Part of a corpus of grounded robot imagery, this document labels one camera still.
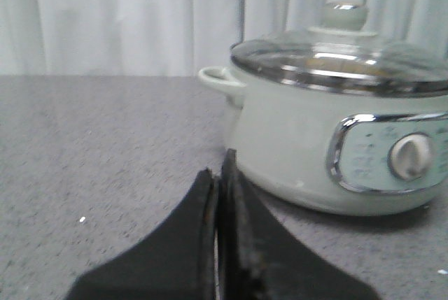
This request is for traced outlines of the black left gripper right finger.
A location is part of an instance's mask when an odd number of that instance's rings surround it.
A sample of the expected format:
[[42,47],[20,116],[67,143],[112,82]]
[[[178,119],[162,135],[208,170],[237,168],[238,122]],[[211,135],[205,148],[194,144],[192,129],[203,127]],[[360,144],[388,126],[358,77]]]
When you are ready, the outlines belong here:
[[220,178],[219,281],[223,299],[378,299],[375,289],[296,239],[226,152]]

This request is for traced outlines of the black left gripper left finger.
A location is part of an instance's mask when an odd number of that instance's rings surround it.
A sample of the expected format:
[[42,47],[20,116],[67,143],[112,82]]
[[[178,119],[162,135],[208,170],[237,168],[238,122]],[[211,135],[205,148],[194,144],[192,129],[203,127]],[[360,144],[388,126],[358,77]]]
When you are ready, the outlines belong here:
[[77,278],[67,299],[215,299],[218,188],[200,171],[183,200],[129,250]]

